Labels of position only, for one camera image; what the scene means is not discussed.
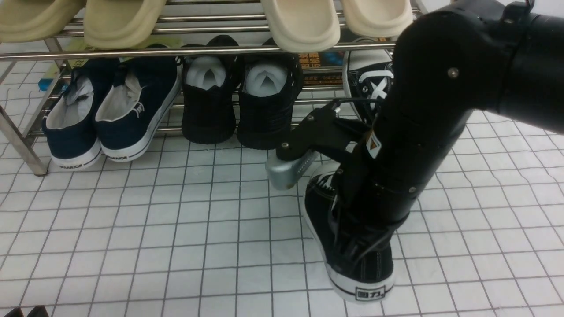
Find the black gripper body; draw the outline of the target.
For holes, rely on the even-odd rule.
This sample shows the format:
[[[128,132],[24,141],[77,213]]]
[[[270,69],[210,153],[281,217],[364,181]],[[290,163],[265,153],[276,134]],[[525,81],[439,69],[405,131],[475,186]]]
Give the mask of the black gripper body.
[[[355,182],[345,185],[344,174],[337,170],[331,180],[335,198],[328,218],[333,235],[329,265],[334,271],[392,271],[391,237],[405,223],[409,210],[386,218],[389,205],[377,206],[382,201],[381,189],[369,193]]]

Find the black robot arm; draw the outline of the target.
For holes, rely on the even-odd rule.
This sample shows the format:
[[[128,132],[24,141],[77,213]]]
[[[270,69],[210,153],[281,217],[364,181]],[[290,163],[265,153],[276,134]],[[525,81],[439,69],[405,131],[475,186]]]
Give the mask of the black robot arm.
[[[338,272],[385,249],[474,110],[563,134],[563,19],[531,10],[460,0],[399,36],[393,86],[333,178]]]

